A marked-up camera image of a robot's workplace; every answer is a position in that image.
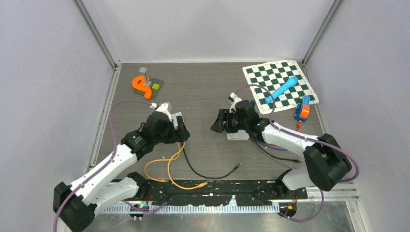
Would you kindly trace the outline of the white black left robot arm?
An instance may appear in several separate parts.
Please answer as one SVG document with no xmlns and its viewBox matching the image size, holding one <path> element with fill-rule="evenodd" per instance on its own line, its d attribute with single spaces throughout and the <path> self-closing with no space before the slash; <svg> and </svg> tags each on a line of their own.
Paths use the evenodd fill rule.
<svg viewBox="0 0 410 232">
<path fill-rule="evenodd" d="M 152 152 L 156 145 L 185 142 L 189 136 L 180 112 L 154 111 L 141 128 L 126 133 L 120 142 L 115 142 L 114 150 L 97 166 L 69 184 L 60 182 L 54 187 L 53 211 L 56 215 L 52 230 L 57 232 L 59 224 L 63 224 L 71 232 L 82 232 L 107 207 L 130 197 L 143 200 L 148 187 L 139 173 L 132 173 L 112 186 L 108 183 Z"/>
</svg>

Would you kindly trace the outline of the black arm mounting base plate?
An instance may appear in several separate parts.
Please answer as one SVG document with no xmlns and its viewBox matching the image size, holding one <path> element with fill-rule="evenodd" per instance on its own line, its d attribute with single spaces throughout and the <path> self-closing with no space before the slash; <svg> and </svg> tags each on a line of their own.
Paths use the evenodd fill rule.
<svg viewBox="0 0 410 232">
<path fill-rule="evenodd" d="M 204 187 L 185 190 L 172 182 L 148 181 L 136 196 L 129 201 L 143 201 L 168 206 L 226 206 L 235 200 L 238 206 L 266 206 L 272 200 L 292 201 L 308 198 L 304 188 L 285 190 L 274 180 L 266 179 L 223 179 L 208 180 Z"/>
</svg>

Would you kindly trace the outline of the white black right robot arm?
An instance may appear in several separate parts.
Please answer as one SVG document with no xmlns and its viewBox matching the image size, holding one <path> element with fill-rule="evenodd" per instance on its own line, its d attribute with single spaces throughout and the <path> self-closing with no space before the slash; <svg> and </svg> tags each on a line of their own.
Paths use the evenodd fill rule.
<svg viewBox="0 0 410 232">
<path fill-rule="evenodd" d="M 289 169 L 276 179 L 276 192 L 285 199 L 305 187 L 330 191 L 352 169 L 348 156 L 332 135 L 311 136 L 283 127 L 260 117 L 248 100 L 237 102 L 233 109 L 220 109 L 210 129 L 217 133 L 245 131 L 250 139 L 275 144 L 299 155 L 306 166 Z"/>
</svg>

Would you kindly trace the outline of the white network switch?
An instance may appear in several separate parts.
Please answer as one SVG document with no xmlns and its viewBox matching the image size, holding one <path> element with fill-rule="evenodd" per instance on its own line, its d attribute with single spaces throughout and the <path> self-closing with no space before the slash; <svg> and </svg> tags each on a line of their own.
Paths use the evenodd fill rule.
<svg viewBox="0 0 410 232">
<path fill-rule="evenodd" d="M 249 139 L 249 135 L 246 133 L 245 130 L 239 130 L 238 132 L 228 133 L 227 139 L 234 141 L 246 141 Z"/>
</svg>

